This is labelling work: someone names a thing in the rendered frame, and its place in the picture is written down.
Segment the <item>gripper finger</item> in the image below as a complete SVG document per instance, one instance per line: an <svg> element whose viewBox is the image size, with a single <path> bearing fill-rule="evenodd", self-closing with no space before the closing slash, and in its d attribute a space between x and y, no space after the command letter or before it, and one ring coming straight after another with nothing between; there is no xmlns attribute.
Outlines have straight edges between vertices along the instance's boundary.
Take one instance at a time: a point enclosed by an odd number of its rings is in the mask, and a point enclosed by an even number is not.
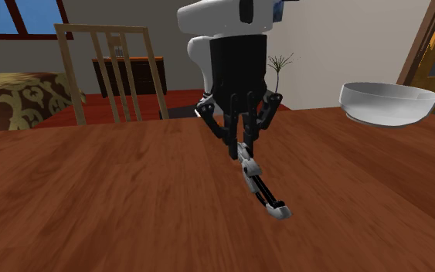
<svg viewBox="0 0 435 272"><path fill-rule="evenodd" d="M272 93L269 96L263 96L260 99L263 105L260 111L257 112L257 105L259 100L256 94L250 91L247 94L247 112L242 113L243 117L243 140L246 144L246 150L249 156L253 157L253 143L259 137L260 130L266 130L270 126L274 115L277 112L283 96L280 93Z"/></svg>
<svg viewBox="0 0 435 272"><path fill-rule="evenodd" d="M236 129L238 123L239 112L237 103L239 98L236 94L232 94L229 99L229 112L223 115L224 125L220 126L213 117L215 106L213 103L200 103L195 106L195 110L204 120L209 129L218 138L222 139L223 143L229 149L229 156L232 160L238 159L237 154L237 137Z"/></svg>

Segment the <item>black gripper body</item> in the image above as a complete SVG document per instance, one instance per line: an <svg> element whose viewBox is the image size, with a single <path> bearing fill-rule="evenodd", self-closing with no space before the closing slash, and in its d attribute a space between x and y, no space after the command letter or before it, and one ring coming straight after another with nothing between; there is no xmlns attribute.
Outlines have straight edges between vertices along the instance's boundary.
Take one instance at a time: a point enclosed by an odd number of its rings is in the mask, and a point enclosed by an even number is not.
<svg viewBox="0 0 435 272"><path fill-rule="evenodd" d="M224 113L231 110L231 96L237 95L236 110L248 111L247 94L255 104L267 92L267 36L264 34L227 36L209 43L212 64L212 97Z"/></svg>

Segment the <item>grey and black kitchen tool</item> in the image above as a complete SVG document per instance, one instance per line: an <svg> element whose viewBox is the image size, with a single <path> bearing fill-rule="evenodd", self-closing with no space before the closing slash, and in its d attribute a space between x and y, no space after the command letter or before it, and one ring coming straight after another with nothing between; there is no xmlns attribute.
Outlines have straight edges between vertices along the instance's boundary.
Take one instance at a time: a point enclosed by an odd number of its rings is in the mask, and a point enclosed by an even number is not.
<svg viewBox="0 0 435 272"><path fill-rule="evenodd" d="M283 201L276 200L271 191L260 178L262 174L260 166L255 162L250 149L245 143L237 143L237 155L243 171L243 177L259 202L266 208L268 213L276 219L287 219L292 212Z"/></svg>

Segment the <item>thin potted plant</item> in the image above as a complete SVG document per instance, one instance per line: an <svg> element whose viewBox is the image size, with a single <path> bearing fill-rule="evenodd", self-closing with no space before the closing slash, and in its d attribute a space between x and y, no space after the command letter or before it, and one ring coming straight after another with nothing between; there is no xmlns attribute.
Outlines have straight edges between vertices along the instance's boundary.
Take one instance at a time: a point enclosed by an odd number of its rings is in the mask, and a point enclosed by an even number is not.
<svg viewBox="0 0 435 272"><path fill-rule="evenodd" d="M268 60L268 66L271 67L277 76L276 79L276 86L274 89L274 92L277 93L278 92L278 88L279 88L279 82L280 82L280 72L281 70L288 64L293 63L292 57L293 57L293 53L291 53L289 56L269 56Z"/></svg>

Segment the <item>dark dresser with orange top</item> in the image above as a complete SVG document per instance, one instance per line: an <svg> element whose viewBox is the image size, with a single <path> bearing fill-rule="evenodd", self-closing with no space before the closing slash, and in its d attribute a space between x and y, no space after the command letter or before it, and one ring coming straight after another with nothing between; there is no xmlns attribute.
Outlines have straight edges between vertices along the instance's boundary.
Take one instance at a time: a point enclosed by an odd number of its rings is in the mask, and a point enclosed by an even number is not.
<svg viewBox="0 0 435 272"><path fill-rule="evenodd" d="M161 81L161 88L162 88L163 94L166 95L167 94L167 83L166 83L166 78L165 78L164 59L162 56L156 56L155 61L156 61L156 66L158 68L159 79ZM130 62L131 62L131 70L133 73L134 84L136 87L136 94L137 95L155 94L156 90L155 90L155 85L153 82L153 77L151 74L151 68L150 68L150 64L148 62L148 58L147 57L131 57ZM102 98L105 98L105 97L107 97L107 90L106 90L106 87L104 84L104 79L103 79L102 73L100 71L100 65L99 65L96 58L92 59L92 63L93 63L93 68L94 68L96 76L97 76L97 81L99 84ZM126 66L125 66L124 57L118 56L117 57L117 64L119 66L119 70L121 73L121 79L123 81L125 95L130 96L131 90L130 90L130 84L129 84L129 80L128 80L128 76L127 76L127 70L126 70ZM107 69L107 75L108 75L108 78L110 81L110 86L111 86L113 95L119 96L120 93L119 93L118 88L117 88L117 79L116 79L116 76L114 73L114 69L113 69L113 65L112 65L110 57L104 57L104 65Z"/></svg>

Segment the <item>white bowl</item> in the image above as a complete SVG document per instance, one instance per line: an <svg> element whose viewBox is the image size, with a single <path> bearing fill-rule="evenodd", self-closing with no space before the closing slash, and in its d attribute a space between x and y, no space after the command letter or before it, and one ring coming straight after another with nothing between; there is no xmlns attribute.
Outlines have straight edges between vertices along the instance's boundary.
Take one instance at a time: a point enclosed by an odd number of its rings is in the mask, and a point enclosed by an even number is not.
<svg viewBox="0 0 435 272"><path fill-rule="evenodd" d="M351 82L342 85L341 109L347 117L379 128L403 128L428 117L435 92L391 83Z"/></svg>

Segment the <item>brown wooden table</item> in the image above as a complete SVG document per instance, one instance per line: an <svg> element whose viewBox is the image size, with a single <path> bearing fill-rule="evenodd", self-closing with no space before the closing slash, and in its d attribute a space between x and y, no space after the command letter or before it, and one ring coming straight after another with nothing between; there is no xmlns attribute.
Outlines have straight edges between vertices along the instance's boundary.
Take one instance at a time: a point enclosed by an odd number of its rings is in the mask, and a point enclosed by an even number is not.
<svg viewBox="0 0 435 272"><path fill-rule="evenodd" d="M270 216L198 118L0 132L0 272L435 272L435 116L276 114Z"/></svg>

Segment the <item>light wooden chair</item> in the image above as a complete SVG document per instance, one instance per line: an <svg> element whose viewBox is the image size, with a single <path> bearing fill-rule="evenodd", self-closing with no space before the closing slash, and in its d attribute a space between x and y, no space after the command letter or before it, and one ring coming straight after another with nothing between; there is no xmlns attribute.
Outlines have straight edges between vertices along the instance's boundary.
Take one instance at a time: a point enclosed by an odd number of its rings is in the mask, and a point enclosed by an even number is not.
<svg viewBox="0 0 435 272"><path fill-rule="evenodd" d="M124 92L123 80L121 78L121 73L120 73L119 66L117 64L117 57L114 52L114 49L116 47L121 47L123 50L124 63L127 71L127 78L129 81L134 112L136 118L140 121L142 117L141 117L140 107L138 104L138 99L136 94L136 86L134 83L133 70L131 66L129 50L127 47L126 35L128 33L141 34L143 36L144 46L146 49L148 63L151 69L152 80L154 83L155 93L158 99L158 105L161 111L162 118L163 119L169 118L168 108L165 103L165 97L161 86L161 80L158 73L156 58L154 55L154 50L151 45L148 28L143 26L86 25L86 24L58 24L58 23L54 25L54 28L56 30L59 49L61 52L66 78L70 89L71 100L73 103L73 108L76 116L76 122L78 123L78 125L85 125L87 122L86 122L83 106L81 105L81 97L80 97L79 87L77 86L73 63L71 60L70 48L68 45L68 41L66 39L67 32L88 32L90 34L94 51L97 56L97 62L99 63L100 66L100 72L102 74L104 85L107 90L107 96L110 102L110 108L113 114L114 121L116 123L120 121L120 115L114 99L113 91L110 86L110 80L107 74L106 66L104 64L104 57L103 57L103 53L101 52L100 43L97 34L101 32L106 36L107 47L110 53L110 61L113 66L114 75L116 76L117 89L120 93L121 105L123 108L124 119L126 120L126 122L131 121L131 115L130 115L129 107L127 105L127 98Z"/></svg>

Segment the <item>bed with patterned brown cover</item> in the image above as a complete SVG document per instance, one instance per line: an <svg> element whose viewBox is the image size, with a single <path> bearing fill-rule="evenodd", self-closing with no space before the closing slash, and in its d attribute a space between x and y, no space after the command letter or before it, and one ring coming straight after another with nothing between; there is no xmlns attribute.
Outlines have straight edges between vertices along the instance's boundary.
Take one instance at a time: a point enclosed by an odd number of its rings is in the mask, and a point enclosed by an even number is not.
<svg viewBox="0 0 435 272"><path fill-rule="evenodd" d="M0 73L0 131L33 128L72 104L65 73Z"/></svg>

